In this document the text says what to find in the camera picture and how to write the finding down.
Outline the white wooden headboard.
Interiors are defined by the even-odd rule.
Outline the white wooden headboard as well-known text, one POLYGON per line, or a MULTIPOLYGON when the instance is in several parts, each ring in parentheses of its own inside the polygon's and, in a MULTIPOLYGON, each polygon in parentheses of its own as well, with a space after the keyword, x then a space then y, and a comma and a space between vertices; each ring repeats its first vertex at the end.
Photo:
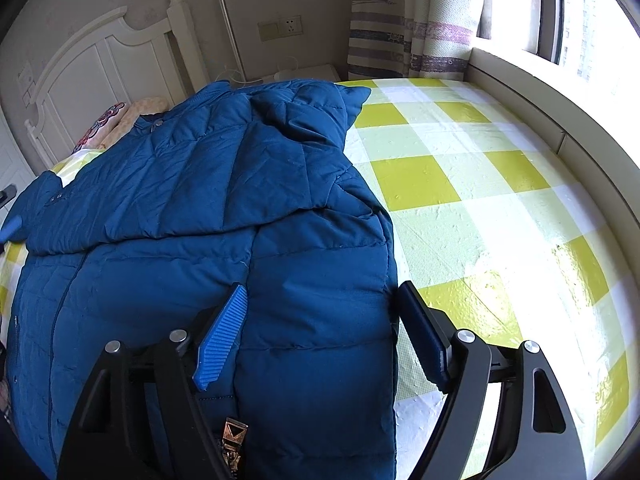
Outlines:
POLYGON ((75 32, 52 56, 29 103, 29 141, 49 168, 70 154, 104 110, 162 96, 176 105, 210 83, 190 6, 168 0, 166 16, 134 29, 126 6, 107 12, 75 32))

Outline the white bedside table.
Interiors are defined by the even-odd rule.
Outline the white bedside table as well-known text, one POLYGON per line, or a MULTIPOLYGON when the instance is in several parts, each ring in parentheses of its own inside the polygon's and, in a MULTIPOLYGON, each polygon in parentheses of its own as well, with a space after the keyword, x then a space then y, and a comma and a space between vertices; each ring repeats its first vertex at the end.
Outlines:
POLYGON ((272 82, 287 81, 293 79, 315 79, 329 82, 340 82, 340 75, 331 64, 322 64, 304 68, 286 68, 272 75, 247 81, 247 84, 271 84, 272 82))

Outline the yellow white checkered bed quilt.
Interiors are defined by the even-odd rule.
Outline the yellow white checkered bed quilt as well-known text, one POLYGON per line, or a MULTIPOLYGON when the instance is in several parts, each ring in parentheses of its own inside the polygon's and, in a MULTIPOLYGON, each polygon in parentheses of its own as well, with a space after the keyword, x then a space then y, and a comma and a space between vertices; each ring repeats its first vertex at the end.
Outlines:
MULTIPOLYGON (((345 155, 392 220, 397 281, 412 281, 427 304, 491 344, 537 341, 595 476, 639 415, 639 291, 602 212, 539 136, 470 84, 342 86, 370 91, 345 155)), ((70 183, 101 154, 49 172, 70 183)), ((27 255, 17 240, 1 260, 6 346, 27 255)), ((394 478, 404 478, 442 397, 403 330, 396 353, 394 478)))

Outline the wall switch papers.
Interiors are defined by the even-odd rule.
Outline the wall switch papers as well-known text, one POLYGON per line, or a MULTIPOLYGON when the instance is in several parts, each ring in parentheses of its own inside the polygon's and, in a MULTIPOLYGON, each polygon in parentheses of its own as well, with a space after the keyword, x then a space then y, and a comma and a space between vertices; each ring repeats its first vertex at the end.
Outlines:
POLYGON ((32 64, 26 62, 23 65, 16 75, 16 81, 24 107, 29 107, 32 100, 32 92, 34 92, 36 86, 32 64))

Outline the patterned cartoon curtain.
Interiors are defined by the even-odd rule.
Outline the patterned cartoon curtain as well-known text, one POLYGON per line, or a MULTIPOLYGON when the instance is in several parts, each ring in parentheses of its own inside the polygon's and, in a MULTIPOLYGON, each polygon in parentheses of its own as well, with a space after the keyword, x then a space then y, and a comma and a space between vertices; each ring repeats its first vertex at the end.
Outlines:
POLYGON ((461 80, 484 0, 352 0, 348 78, 461 80))

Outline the blue quilted puffer jacket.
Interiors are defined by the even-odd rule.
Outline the blue quilted puffer jacket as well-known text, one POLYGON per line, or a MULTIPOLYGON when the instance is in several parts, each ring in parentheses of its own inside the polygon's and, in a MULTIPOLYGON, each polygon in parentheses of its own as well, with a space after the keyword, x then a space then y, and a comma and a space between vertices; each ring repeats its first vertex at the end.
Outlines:
POLYGON ((215 82, 140 117, 72 182, 45 172, 17 197, 28 255, 6 371, 46 476, 105 344, 154 344, 239 283, 242 332, 198 400, 215 434, 247 426, 240 477, 395 477, 393 225, 345 155, 369 94, 215 82))

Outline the colourful patterned pillow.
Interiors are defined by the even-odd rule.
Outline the colourful patterned pillow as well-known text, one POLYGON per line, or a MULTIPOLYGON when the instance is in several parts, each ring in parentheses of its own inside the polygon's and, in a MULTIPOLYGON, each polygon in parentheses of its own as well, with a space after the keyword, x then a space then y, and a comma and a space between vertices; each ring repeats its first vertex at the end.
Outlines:
POLYGON ((85 148, 98 148, 106 136, 112 132, 126 114, 129 105, 118 102, 110 106, 77 141, 73 152, 76 153, 85 148))

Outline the window with dark frame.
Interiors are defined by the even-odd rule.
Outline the window with dark frame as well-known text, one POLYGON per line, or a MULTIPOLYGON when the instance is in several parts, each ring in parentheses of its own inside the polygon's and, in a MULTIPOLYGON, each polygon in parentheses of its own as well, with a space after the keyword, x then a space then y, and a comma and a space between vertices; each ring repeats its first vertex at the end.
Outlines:
POLYGON ((639 36, 617 0, 484 0, 478 36, 590 82, 639 73, 639 36))

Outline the peach checkered pillow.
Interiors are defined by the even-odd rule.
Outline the peach checkered pillow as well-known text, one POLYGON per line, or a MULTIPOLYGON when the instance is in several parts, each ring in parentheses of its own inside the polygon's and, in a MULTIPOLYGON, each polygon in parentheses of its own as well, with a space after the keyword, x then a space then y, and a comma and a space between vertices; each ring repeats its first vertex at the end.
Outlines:
POLYGON ((99 148, 107 150, 132 129, 141 116, 156 115, 169 110, 169 102, 163 96, 152 96, 133 102, 115 128, 101 141, 99 148))

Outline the silver standing lamp pole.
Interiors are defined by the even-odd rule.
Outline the silver standing lamp pole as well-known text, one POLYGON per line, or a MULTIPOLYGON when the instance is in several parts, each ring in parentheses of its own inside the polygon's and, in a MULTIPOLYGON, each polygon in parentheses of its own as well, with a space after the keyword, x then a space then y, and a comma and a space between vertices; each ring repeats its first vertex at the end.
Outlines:
POLYGON ((231 18, 230 18, 228 6, 227 6, 227 1, 226 0, 218 0, 218 2, 219 2, 221 14, 222 14, 222 19, 224 20, 224 27, 226 28, 228 39, 229 39, 229 42, 230 42, 230 47, 231 47, 231 50, 232 50, 232 53, 233 53, 233 57, 234 57, 234 60, 235 60, 236 69, 240 73, 241 80, 243 82, 246 82, 246 73, 245 73, 245 70, 244 70, 244 65, 243 65, 243 62, 242 62, 242 56, 241 56, 241 53, 240 53, 238 42, 236 41, 236 38, 235 38, 235 33, 234 33, 234 30, 233 30, 232 21, 231 21, 231 18))

